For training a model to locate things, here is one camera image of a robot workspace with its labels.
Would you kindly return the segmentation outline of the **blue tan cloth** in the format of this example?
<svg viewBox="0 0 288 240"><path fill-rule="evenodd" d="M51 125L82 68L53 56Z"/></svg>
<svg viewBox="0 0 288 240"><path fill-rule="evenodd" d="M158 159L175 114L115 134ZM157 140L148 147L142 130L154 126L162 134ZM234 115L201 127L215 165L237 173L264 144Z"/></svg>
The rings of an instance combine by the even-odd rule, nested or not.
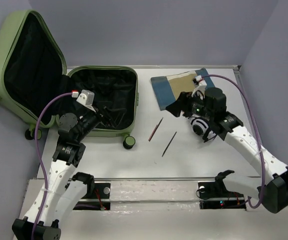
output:
<svg viewBox="0 0 288 240"><path fill-rule="evenodd" d="M207 83L206 88L215 87L210 77L206 77L208 72L205 68L191 70L179 74L156 76L151 78L152 88L160 111L172 104L181 92L192 92L195 88L193 78L202 76Z"/></svg>

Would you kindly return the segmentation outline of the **red chopstick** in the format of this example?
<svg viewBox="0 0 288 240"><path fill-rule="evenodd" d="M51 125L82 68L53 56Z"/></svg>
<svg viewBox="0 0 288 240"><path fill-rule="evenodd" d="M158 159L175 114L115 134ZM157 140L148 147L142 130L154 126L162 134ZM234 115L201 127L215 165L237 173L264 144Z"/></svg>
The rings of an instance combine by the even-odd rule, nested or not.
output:
<svg viewBox="0 0 288 240"><path fill-rule="evenodd" d="M149 142L151 141L151 139L153 138L154 134L156 133L156 131L157 131L158 127L160 126L162 120L163 120L163 117L160 119L160 121L156 124L155 128L153 129L151 135L148 138Z"/></svg>

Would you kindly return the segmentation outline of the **black chopstick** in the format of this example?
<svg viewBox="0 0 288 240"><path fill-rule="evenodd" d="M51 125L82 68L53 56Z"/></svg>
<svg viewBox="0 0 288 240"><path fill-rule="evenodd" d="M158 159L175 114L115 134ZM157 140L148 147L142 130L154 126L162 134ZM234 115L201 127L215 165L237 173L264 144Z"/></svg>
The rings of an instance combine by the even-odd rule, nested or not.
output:
<svg viewBox="0 0 288 240"><path fill-rule="evenodd" d="M162 153L162 157L165 155L166 151L168 150L168 148L169 148L170 144L172 143L172 141L173 141L174 137L176 136L176 134L177 134L177 131L173 134L173 136L171 137L171 139L168 142L167 146L165 147L165 149L164 149L164 151Z"/></svg>

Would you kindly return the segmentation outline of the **green hard-shell suitcase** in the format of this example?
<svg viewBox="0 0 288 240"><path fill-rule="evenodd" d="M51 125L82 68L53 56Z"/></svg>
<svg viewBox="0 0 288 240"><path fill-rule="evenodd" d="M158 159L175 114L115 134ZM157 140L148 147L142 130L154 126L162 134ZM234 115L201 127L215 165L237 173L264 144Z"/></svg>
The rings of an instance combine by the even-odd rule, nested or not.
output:
<svg viewBox="0 0 288 240"><path fill-rule="evenodd" d="M10 13L0 29L0 106L28 124L25 138L40 138L41 129L59 124L65 113L85 114L84 107L64 96L74 90L93 92L93 106L107 107L116 123L116 127L98 125L91 136L123 137L124 148L134 147L131 131L139 102L136 71L127 66L68 70L62 51L37 11Z"/></svg>

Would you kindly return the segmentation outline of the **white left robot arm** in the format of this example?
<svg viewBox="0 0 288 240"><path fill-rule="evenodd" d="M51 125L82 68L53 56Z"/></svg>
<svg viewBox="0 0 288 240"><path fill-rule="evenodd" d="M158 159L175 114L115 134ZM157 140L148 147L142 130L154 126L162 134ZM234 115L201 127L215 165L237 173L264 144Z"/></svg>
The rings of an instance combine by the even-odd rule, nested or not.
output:
<svg viewBox="0 0 288 240"><path fill-rule="evenodd" d="M107 107L60 117L59 138L44 185L24 217L12 225L18 240L60 239L63 219L82 197L94 193L94 177L75 171L86 148L82 140L99 124L117 127L121 118L119 111Z"/></svg>

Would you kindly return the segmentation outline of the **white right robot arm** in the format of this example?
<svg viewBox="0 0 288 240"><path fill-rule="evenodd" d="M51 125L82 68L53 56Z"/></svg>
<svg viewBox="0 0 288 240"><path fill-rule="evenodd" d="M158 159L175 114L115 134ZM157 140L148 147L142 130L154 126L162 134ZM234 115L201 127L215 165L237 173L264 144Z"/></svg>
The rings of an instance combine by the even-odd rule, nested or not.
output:
<svg viewBox="0 0 288 240"><path fill-rule="evenodd" d="M204 142L219 137L233 147L256 170L261 179L243 177L226 170L215 177L214 191L219 196L229 192L257 199L269 212L278 213L288 206L288 165L274 157L256 140L243 122L227 111L227 98L217 87L204 93L181 92L166 107L175 117L184 116Z"/></svg>

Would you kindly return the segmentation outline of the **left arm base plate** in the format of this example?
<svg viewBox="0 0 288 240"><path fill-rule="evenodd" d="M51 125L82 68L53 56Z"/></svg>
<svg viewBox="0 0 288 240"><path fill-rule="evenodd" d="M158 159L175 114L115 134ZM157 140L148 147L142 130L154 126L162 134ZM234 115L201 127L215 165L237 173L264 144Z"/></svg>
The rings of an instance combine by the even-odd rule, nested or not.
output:
<svg viewBox="0 0 288 240"><path fill-rule="evenodd" d="M97 182L94 189L87 189L87 193L76 204L74 210L87 210L87 211L109 211L111 209L110 202L111 183Z"/></svg>

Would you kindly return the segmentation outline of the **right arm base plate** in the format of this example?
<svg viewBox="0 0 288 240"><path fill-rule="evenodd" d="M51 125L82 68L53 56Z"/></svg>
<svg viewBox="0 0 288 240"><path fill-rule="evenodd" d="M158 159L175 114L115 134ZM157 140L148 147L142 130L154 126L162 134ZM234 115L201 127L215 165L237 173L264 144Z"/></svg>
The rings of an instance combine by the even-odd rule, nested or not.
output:
<svg viewBox="0 0 288 240"><path fill-rule="evenodd" d="M214 181L198 182L195 194L201 210L247 209L243 194L224 190Z"/></svg>

